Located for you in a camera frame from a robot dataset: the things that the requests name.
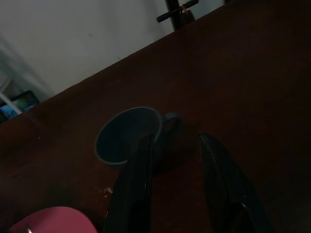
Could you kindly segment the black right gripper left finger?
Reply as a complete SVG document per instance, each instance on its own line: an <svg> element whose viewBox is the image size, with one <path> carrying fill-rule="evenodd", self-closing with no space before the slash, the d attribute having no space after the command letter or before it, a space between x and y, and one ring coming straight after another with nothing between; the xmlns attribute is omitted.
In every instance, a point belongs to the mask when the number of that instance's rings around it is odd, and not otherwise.
<svg viewBox="0 0 311 233"><path fill-rule="evenodd" d="M149 233L154 136L143 138L120 171L106 214L104 233Z"/></svg>

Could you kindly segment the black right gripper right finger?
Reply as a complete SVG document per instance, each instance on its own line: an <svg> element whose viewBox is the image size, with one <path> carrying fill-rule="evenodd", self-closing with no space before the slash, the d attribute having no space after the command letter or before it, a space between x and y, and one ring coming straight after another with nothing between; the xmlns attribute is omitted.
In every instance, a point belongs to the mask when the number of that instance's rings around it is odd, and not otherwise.
<svg viewBox="0 0 311 233"><path fill-rule="evenodd" d="M215 233L272 233L273 226L250 181L217 138L200 133L203 184Z"/></svg>

